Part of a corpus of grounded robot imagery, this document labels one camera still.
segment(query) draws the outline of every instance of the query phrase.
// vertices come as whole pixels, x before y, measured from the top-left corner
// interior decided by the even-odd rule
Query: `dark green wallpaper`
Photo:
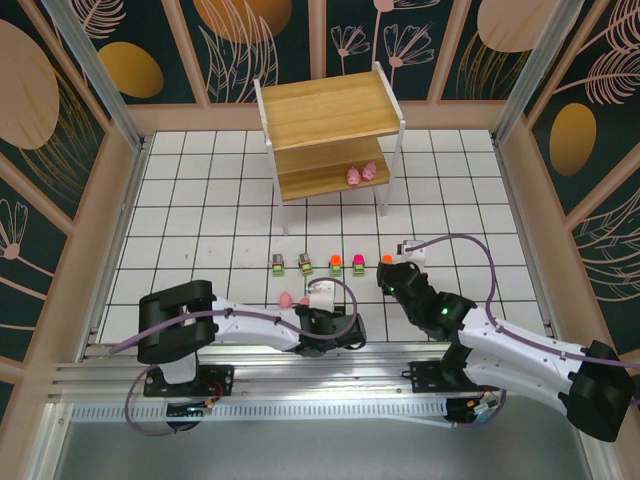
[[[640,348],[640,170],[573,230],[620,355]]]
[[[74,218],[104,131],[16,0],[0,38],[0,153]]]
[[[589,10],[591,10],[591,7],[593,7],[593,4],[595,3],[595,1],[596,0],[584,0],[584,3],[582,4],[582,8],[580,9],[580,14],[578,15],[578,18],[574,22],[573,27],[571,28],[571,30],[569,30],[569,33],[565,37],[564,42],[562,43],[562,46],[560,47],[560,50],[558,50],[558,53],[556,54],[555,59],[553,60],[553,62],[551,62],[551,65],[549,66],[549,68],[545,72],[544,77],[540,80],[540,83],[538,84],[538,87],[533,92],[533,95],[529,99],[529,103],[527,103],[527,106],[524,108],[525,115],[528,116],[529,113],[531,113],[531,110],[533,109],[533,107],[535,106],[536,102],[538,101],[538,98],[540,98],[540,94],[542,94],[542,91],[547,86],[547,81],[549,80],[549,77],[551,76],[552,72],[555,71],[555,69],[557,68],[558,64],[562,60],[562,57],[564,56],[565,52],[567,51],[567,48],[569,47],[569,45],[573,41],[573,37],[576,36],[576,33],[580,29],[580,26],[582,25],[582,22],[584,22],[584,18],[589,13]]]
[[[505,100],[509,96],[535,44],[532,40],[523,42],[518,35],[525,32],[523,35],[527,39],[535,38],[534,34],[541,32],[545,25],[540,19],[546,20],[544,15],[538,15],[539,7],[549,5],[549,2],[540,1],[532,1],[530,5],[516,2],[517,8],[524,9],[526,15],[517,19],[514,30],[511,28],[513,12],[507,8],[510,3],[510,0],[494,0],[483,5],[482,0],[472,0],[442,94],[443,100]],[[500,45],[500,51],[493,50],[482,40],[478,26],[481,7],[493,19],[483,28],[482,34],[484,38],[493,36],[501,39],[494,40]],[[523,43],[526,50],[519,49]]]
[[[396,3],[383,12],[370,0],[327,1],[327,76],[370,71],[377,39],[375,59],[396,97],[425,100],[453,1]]]
[[[311,78],[307,0],[250,0],[249,11],[238,0],[180,5],[211,102],[255,101],[255,78],[262,86]]]
[[[640,141],[640,11],[610,2],[533,126],[565,213]]]
[[[195,103],[160,0],[70,3],[127,104]]]
[[[67,237],[0,179],[0,356],[22,361]]]
[[[13,384],[0,382],[0,424],[2,424],[2,418],[4,412],[7,411],[7,405],[9,405],[9,399],[13,393]]]

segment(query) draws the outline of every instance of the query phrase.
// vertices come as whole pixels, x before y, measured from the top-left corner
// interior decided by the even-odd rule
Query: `wooden shelf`
[[[275,152],[397,133],[400,121],[377,71],[262,89]]]
[[[376,138],[276,152],[283,201],[389,183],[390,173]],[[376,163],[376,176],[358,187],[347,185],[347,170]]]

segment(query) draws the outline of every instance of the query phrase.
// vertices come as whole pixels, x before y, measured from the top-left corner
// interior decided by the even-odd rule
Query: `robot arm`
[[[177,322],[167,328],[161,324],[183,314],[224,312],[215,318],[207,313],[198,318]],[[328,312],[298,305],[279,311],[240,305],[213,294],[211,282],[197,280],[140,300],[138,361],[157,365],[168,385],[193,382],[198,372],[197,351],[213,343],[231,342],[265,345],[305,357],[319,357],[325,352],[354,347],[366,342],[359,315],[344,335],[353,318],[343,312]],[[114,347],[114,352],[127,345]]]
[[[594,341],[586,348],[489,318],[460,295],[437,293],[411,262],[380,263],[377,280],[413,325],[451,342],[440,366],[452,388],[471,383],[514,391],[558,410],[595,438],[616,439],[634,391],[631,378],[623,368],[580,360],[618,360],[608,345]],[[561,356],[550,353],[558,350]]]

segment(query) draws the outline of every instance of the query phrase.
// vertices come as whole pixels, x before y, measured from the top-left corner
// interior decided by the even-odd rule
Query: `pink toy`
[[[347,171],[347,185],[357,187],[360,184],[360,172],[356,167],[351,167]]]
[[[280,294],[280,308],[292,308],[293,307],[293,297],[289,292],[282,292]],[[300,300],[300,305],[309,305],[309,297],[304,297]]]
[[[367,165],[362,169],[362,179],[365,182],[370,182],[371,180],[373,180],[373,177],[376,176],[376,163],[375,162],[369,162],[367,163]]]
[[[293,298],[289,292],[282,292],[280,294],[280,308],[291,308],[293,307]]]

